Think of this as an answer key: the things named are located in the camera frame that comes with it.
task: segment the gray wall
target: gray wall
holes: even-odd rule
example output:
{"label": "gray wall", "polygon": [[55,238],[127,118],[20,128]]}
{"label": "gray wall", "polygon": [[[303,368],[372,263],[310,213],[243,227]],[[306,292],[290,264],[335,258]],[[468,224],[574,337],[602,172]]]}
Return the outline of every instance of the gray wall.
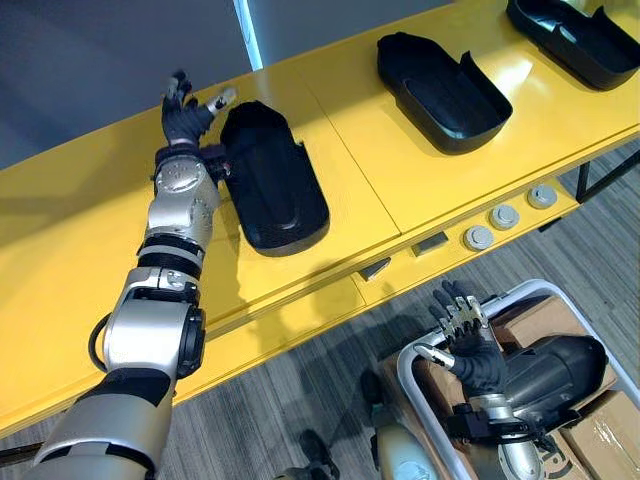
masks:
{"label": "gray wall", "polygon": [[180,67],[251,70],[232,0],[0,0],[0,168],[159,104]]}
{"label": "gray wall", "polygon": [[449,0],[249,0],[264,65],[450,3]]}

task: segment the yellow table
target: yellow table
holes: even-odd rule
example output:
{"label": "yellow table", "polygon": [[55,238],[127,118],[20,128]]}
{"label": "yellow table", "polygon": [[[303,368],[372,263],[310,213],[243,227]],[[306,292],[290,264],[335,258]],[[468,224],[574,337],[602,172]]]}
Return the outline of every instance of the yellow table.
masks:
{"label": "yellow table", "polygon": [[[634,33],[634,2],[611,4],[613,19]],[[588,90],[515,32],[503,10],[460,2],[231,81],[241,100],[271,105],[304,140],[331,227],[306,252],[262,257],[223,191],[202,275],[205,362],[180,382],[176,401],[484,253],[460,239],[469,226],[488,225],[492,205],[504,201],[521,215],[514,229],[494,230],[492,248],[577,207],[552,177],[637,135],[637,75],[611,92]],[[496,138],[446,157],[406,120],[375,71],[375,42],[397,30],[429,36],[454,57],[471,48],[514,106]],[[64,409],[99,381],[86,340],[134,264],[162,144],[152,109],[0,172],[0,436]],[[559,200],[536,210],[526,189],[542,180]],[[447,244],[410,253],[438,231]],[[391,264],[375,280],[355,273],[384,257]]]}

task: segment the silver metal frame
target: silver metal frame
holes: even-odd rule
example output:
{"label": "silver metal frame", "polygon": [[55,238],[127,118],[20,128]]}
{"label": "silver metal frame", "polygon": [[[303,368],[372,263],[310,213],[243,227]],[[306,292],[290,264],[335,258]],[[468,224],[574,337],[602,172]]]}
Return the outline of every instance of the silver metal frame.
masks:
{"label": "silver metal frame", "polygon": [[[527,280],[508,292],[485,302],[482,304],[482,309],[487,315],[487,318],[491,319],[498,313],[522,300],[540,295],[549,295],[561,298],[576,316],[587,333],[603,344],[607,356],[609,357],[609,363],[618,376],[615,388],[624,391],[636,407],[640,408],[640,392],[638,391],[638,387],[633,383],[629,374],[622,368],[613,352],[611,352],[604,341],[593,329],[591,323],[589,323],[580,310],[575,306],[573,301],[571,301],[567,294],[564,293],[557,285],[546,280]],[[444,340],[444,334],[442,331],[438,330],[437,332],[428,333],[405,346],[398,357],[397,375],[402,389],[413,405],[422,426],[433,442],[440,459],[449,470],[452,478],[454,480],[470,480],[472,477],[469,475],[469,472],[462,463],[462,460],[460,460],[460,457],[458,457],[448,435],[440,425],[436,415],[433,413],[433,410],[425,399],[424,394],[418,387],[412,372],[413,361],[419,357],[418,353],[414,349],[414,345],[419,343],[438,345]]]}

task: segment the black metal table leg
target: black metal table leg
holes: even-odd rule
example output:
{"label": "black metal table leg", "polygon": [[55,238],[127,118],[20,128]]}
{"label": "black metal table leg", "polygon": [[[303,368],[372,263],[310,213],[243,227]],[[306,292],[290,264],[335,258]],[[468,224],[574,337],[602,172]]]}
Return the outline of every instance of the black metal table leg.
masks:
{"label": "black metal table leg", "polygon": [[32,459],[41,446],[42,442],[0,451],[0,467],[8,467]]}
{"label": "black metal table leg", "polygon": [[635,152],[629,158],[627,158],[624,162],[618,165],[616,168],[607,173],[604,177],[598,180],[596,183],[591,185],[591,187],[587,186],[587,181],[589,179],[589,162],[580,165],[580,175],[578,176],[578,188],[576,190],[576,200],[578,203],[584,203],[594,195],[597,195],[602,190],[607,188],[613,182],[615,182],[618,178],[625,175],[629,172],[633,167],[640,163],[640,150]]}

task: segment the round knob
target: round knob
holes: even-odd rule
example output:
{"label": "round knob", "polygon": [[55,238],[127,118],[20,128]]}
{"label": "round knob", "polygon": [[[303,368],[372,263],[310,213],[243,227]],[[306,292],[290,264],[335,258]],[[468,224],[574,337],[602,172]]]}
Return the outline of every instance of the round knob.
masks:
{"label": "round knob", "polygon": [[498,230],[509,230],[520,221],[520,215],[510,205],[498,205],[491,210],[491,224]]}
{"label": "round knob", "polygon": [[485,250],[493,243],[493,233],[487,227],[476,225],[465,232],[464,241],[471,250]]}
{"label": "round knob", "polygon": [[529,190],[527,195],[529,203],[535,208],[549,208],[558,201],[558,194],[549,185],[538,185]]}

